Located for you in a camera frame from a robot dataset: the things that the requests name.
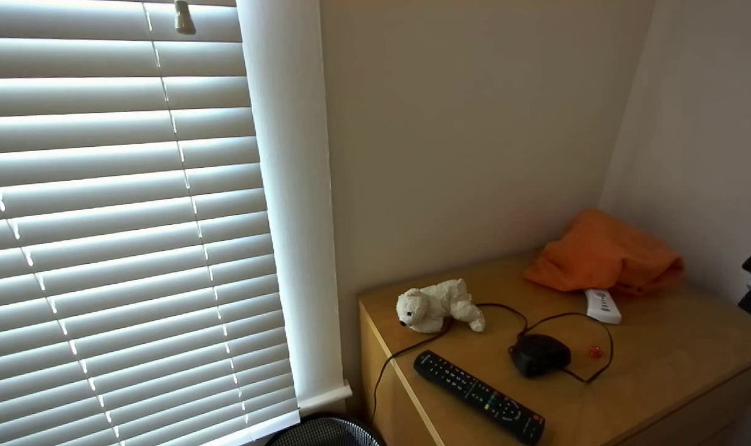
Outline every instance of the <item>window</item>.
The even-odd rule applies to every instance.
[[[0,0],[0,444],[298,422],[234,0]]]

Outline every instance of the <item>remote control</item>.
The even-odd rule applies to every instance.
[[[473,375],[458,370],[449,359],[426,350],[413,363],[416,371],[442,390],[451,392],[456,400],[465,401],[477,412],[485,414],[490,422],[504,426],[524,444],[539,444],[545,428],[545,420],[527,406],[508,400],[493,387],[484,385]]]
[[[586,295],[587,295],[587,318],[601,321],[603,326],[622,322],[622,312],[608,291],[587,291]]]

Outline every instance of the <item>beige wall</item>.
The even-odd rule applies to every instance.
[[[751,0],[658,3],[603,204],[672,240],[701,288],[747,292]]]
[[[594,207],[653,0],[323,0],[346,378],[355,292],[527,251]]]

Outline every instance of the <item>black remote control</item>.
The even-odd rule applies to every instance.
[[[545,428],[545,420],[530,412],[527,406],[514,401],[510,396],[496,392],[484,385],[473,375],[458,370],[449,359],[426,350],[413,363],[416,371],[431,383],[451,392],[456,400],[465,401],[477,412],[485,414],[490,422],[504,426],[524,444],[539,444]]]

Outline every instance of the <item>wooden cabinet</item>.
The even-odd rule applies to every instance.
[[[412,363],[423,350],[439,352],[544,414],[540,444],[548,446],[719,444],[729,435],[731,422],[751,400],[751,316],[685,281],[653,297],[614,297],[622,309],[622,326],[610,331],[614,358],[592,385],[563,371],[520,378],[508,359],[508,347],[524,322],[500,308],[484,309],[489,318],[484,335],[454,326],[443,337],[410,350],[426,339],[426,335],[405,331],[395,316],[396,295],[412,286],[463,277],[477,302],[510,306],[527,322],[586,312],[583,295],[561,295],[526,282],[520,274],[530,259],[500,259],[360,297],[365,400],[389,446],[516,444],[510,435],[413,371]],[[535,332],[566,342],[573,350],[571,370],[581,378],[608,363],[608,335],[586,318],[557,318]]]

